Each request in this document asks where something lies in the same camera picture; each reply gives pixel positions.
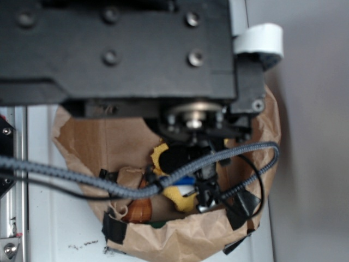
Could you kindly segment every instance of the yellow sponge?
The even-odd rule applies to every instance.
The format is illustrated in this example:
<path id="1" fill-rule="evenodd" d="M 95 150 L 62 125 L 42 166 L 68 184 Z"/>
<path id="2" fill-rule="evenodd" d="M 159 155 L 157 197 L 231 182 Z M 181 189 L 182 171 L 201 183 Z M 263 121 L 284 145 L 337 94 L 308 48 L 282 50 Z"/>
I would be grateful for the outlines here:
<path id="1" fill-rule="evenodd" d="M 156 148 L 154 148 L 154 152 L 151 155 L 151 158 L 154 163 L 154 173 L 159 175 L 159 176 L 165 176 L 167 175 L 161 170 L 160 164 L 159 164 L 159 158 L 160 155 L 168 150 L 169 147 L 163 143 Z M 166 196 L 167 198 L 171 199 L 174 203 L 174 206 L 176 210 L 180 212 L 190 212 L 194 208 L 194 199 L 196 197 L 196 194 L 192 194 L 188 197 L 183 197 L 178 189 L 178 187 L 167 187 L 163 191 L 163 195 Z"/>

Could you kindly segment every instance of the hex screw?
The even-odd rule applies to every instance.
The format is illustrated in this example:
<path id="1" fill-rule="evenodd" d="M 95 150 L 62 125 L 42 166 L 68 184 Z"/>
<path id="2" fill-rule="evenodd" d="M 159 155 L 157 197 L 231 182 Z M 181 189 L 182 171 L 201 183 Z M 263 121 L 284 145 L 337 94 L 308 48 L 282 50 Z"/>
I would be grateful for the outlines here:
<path id="1" fill-rule="evenodd" d="M 185 16 L 186 23 L 191 27 L 197 27 L 200 24 L 200 17 L 198 14 L 188 12 Z"/>
<path id="2" fill-rule="evenodd" d="M 102 54 L 102 60 L 107 66 L 115 66 L 121 60 L 120 55 L 115 50 L 107 50 Z"/>
<path id="3" fill-rule="evenodd" d="M 201 67 L 203 65 L 203 54 L 200 50 L 193 50 L 188 55 L 188 62 L 193 67 Z"/>
<path id="4" fill-rule="evenodd" d="M 18 13 L 16 20 L 18 25 L 25 29 L 32 28 L 37 22 L 35 14 L 30 10 Z"/>
<path id="5" fill-rule="evenodd" d="M 102 10 L 102 18 L 106 23 L 114 24 L 120 18 L 120 11 L 116 7 L 110 6 Z"/>

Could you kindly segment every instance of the gray wall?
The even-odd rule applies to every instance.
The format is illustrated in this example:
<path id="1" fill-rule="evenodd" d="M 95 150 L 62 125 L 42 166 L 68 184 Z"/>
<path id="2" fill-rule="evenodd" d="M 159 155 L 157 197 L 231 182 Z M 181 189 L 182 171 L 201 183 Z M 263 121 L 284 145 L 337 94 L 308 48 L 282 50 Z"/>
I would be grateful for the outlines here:
<path id="1" fill-rule="evenodd" d="M 266 76 L 282 158 L 270 196 L 275 261 L 349 261 L 349 1 L 246 0 L 249 26 L 284 28 Z"/>

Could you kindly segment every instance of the brown paper bag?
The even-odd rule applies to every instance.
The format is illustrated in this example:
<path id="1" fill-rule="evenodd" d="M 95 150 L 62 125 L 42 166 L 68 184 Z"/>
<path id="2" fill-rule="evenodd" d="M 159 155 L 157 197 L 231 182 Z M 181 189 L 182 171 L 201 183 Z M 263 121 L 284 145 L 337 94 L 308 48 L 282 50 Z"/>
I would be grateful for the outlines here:
<path id="1" fill-rule="evenodd" d="M 267 88 L 266 109 L 253 120 L 252 141 L 280 142 L 280 120 L 276 100 Z M 52 132 L 53 141 L 65 158 L 70 170 L 89 176 L 98 176 L 100 169 L 117 171 L 126 166 L 135 169 L 151 164 L 150 155 L 159 145 L 160 138 L 152 133 L 141 118 L 113 120 L 75 120 L 63 109 L 57 110 Z M 234 140 L 228 147 L 236 146 Z M 251 152 L 248 156 L 260 168 L 273 157 L 272 150 Z M 276 167 L 262 176 L 266 196 L 270 192 Z M 217 165 L 219 183 L 222 190 L 234 186 L 248 178 L 252 170 L 240 159 L 222 168 Z M 98 189 L 81 186 L 88 195 L 106 197 L 108 194 Z M 260 196 L 258 181 L 247 190 Z M 96 216 L 103 221 L 109 202 L 89 203 Z M 152 198 L 153 221 L 168 221 L 160 229 L 146 224 L 129 223 L 122 244 L 108 240 L 111 248 L 134 255 L 148 261 L 201 261 L 221 251 L 226 245 L 244 238 L 248 231 L 257 229 L 261 214 L 233 230 L 224 209 L 204 214 L 183 214 L 177 212 L 162 195 Z"/>

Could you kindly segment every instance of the black cable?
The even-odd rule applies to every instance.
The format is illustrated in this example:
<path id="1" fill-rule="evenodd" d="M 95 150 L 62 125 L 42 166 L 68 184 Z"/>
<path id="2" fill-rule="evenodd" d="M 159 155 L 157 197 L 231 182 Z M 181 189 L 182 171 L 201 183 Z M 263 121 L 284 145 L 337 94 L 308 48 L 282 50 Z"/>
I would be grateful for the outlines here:
<path id="1" fill-rule="evenodd" d="M 246 156 L 244 156 L 243 154 L 240 154 L 238 155 L 238 157 L 240 157 L 241 159 L 243 159 L 247 164 L 249 164 L 249 166 L 253 169 L 253 171 L 255 172 L 255 175 L 257 176 L 257 179 L 259 181 L 259 184 L 260 184 L 260 188 L 261 188 L 261 202 L 260 202 L 260 206 L 258 208 L 258 210 L 251 216 L 247 217 L 246 220 L 250 220 L 256 216 L 258 216 L 261 211 L 263 210 L 263 207 L 264 207 L 264 202 L 265 202 L 265 193 L 264 193 L 264 184 L 263 184 L 263 181 L 262 181 L 262 178 L 261 178 L 261 174 L 260 174 L 260 171 L 257 169 L 257 167 L 254 165 L 254 163 L 249 159 L 247 158 Z M 237 216 L 240 216 L 240 217 L 243 217 L 243 215 L 238 211 L 238 210 L 235 210 L 227 201 L 225 198 L 222 197 L 221 195 L 221 198 L 220 198 L 221 202 L 231 211 L 233 212 L 234 214 L 236 214 Z"/>
<path id="2" fill-rule="evenodd" d="M 100 197 L 100 196 L 90 196 L 90 195 L 79 194 L 75 191 L 68 190 L 68 189 L 60 187 L 56 184 L 44 182 L 41 180 L 36 180 L 33 178 L 18 177 L 18 176 L 5 175 L 5 174 L 0 174 L 0 178 L 13 180 L 13 181 L 21 181 L 24 183 L 38 184 L 40 186 L 44 186 L 44 187 L 47 187 L 49 189 L 54 189 L 54 190 L 59 191 L 61 193 L 71 195 L 72 197 L 75 197 L 78 199 L 83 199 L 83 200 L 88 200 L 88 201 L 111 201 L 111 200 L 120 199 L 119 196 L 106 196 L 106 197 L 102 196 L 102 197 Z"/>

